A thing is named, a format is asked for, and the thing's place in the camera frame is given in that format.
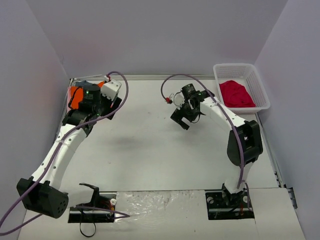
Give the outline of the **orange t shirt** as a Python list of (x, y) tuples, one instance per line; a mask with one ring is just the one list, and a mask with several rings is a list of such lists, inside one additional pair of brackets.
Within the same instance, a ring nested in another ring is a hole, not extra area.
[(83, 95), (82, 87), (71, 86), (71, 98), (68, 104), (70, 110), (79, 108), (79, 102), (83, 100)]

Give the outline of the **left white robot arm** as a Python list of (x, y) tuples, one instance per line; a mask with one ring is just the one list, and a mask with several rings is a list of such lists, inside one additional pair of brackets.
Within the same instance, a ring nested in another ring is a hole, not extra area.
[(118, 97), (121, 86), (120, 82), (111, 80), (102, 86), (89, 83), (80, 87), (82, 100), (66, 113), (44, 161), (29, 179), (21, 178), (17, 183), (26, 210), (57, 219), (68, 208), (85, 205), (95, 209), (100, 205), (97, 186), (80, 183), (72, 190), (62, 190), (61, 183), (73, 155), (91, 133), (97, 119), (113, 118), (113, 112), (122, 101)]

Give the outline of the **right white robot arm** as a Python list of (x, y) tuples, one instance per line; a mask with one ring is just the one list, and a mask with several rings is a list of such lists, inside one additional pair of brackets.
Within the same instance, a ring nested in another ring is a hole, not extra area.
[(248, 121), (236, 115), (212, 92), (196, 90), (192, 83), (172, 93), (166, 101), (176, 107), (170, 118), (184, 130), (190, 127), (184, 119), (195, 123), (196, 119), (204, 116), (226, 131), (226, 154), (232, 163), (232, 173), (222, 184), (221, 199), (226, 206), (234, 206), (240, 200), (239, 194), (246, 188), (249, 171), (263, 153), (259, 124), (255, 120)]

